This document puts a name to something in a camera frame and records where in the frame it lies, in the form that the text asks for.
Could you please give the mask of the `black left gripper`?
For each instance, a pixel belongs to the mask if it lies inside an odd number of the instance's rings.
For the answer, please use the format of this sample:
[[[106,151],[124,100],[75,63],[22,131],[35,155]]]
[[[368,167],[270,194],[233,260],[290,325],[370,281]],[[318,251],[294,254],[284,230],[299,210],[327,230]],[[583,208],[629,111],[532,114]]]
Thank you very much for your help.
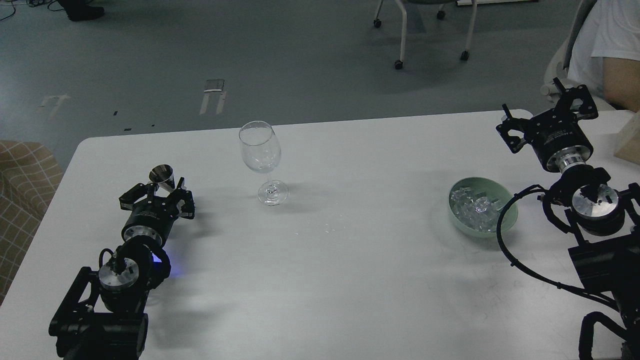
[[[121,231],[124,242],[133,237],[147,236],[164,248],[176,219],[195,218],[194,196],[186,188],[184,177],[179,178],[176,188],[163,200],[163,207],[150,202],[136,203],[148,195],[153,198],[158,188],[153,182],[137,183],[118,198],[119,208],[131,211]]]

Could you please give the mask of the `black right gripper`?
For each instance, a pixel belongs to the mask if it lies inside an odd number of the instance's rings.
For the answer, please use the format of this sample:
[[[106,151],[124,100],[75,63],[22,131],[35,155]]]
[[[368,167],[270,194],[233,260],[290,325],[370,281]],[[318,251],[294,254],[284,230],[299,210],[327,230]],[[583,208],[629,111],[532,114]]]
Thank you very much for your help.
[[[554,109],[532,118],[515,117],[507,104],[502,104],[504,117],[496,131],[512,154],[525,145],[531,145],[544,171],[560,173],[560,158],[577,154],[585,162],[594,152],[578,120],[592,120],[599,116],[594,98],[584,84],[566,88],[554,77],[553,84],[559,91]]]

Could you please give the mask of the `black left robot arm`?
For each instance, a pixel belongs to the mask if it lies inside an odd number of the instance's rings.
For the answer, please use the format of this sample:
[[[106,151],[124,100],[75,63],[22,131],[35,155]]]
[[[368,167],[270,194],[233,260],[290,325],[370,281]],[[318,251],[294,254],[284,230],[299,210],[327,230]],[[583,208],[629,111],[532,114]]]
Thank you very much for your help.
[[[147,299],[172,270],[165,245],[177,219],[195,218],[185,178],[152,176],[119,197],[129,212],[122,244],[105,248],[98,269],[80,268],[48,326],[63,360],[137,360],[147,339]]]

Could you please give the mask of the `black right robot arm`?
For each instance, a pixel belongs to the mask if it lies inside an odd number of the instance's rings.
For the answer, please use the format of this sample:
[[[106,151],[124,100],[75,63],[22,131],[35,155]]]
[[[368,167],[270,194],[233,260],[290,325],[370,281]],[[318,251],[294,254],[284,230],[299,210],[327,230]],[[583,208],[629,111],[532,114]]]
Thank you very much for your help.
[[[559,173],[548,189],[534,184],[515,193],[502,208],[496,224],[500,250],[510,265],[557,289],[601,303],[619,313],[621,325],[599,311],[586,314],[581,323],[578,357],[591,360],[595,326],[601,324],[622,339],[621,358],[640,357],[640,237],[639,185],[627,189],[609,185],[610,174],[587,163],[594,146],[580,128],[580,120],[599,116],[594,98],[585,85],[567,88],[553,79],[558,100],[552,109],[530,119],[512,116],[503,105],[505,118],[496,130],[514,154],[531,145],[544,171]],[[510,207],[519,199],[538,194],[547,220],[576,246],[568,249],[581,287],[563,284],[527,267],[508,250],[502,225]]]

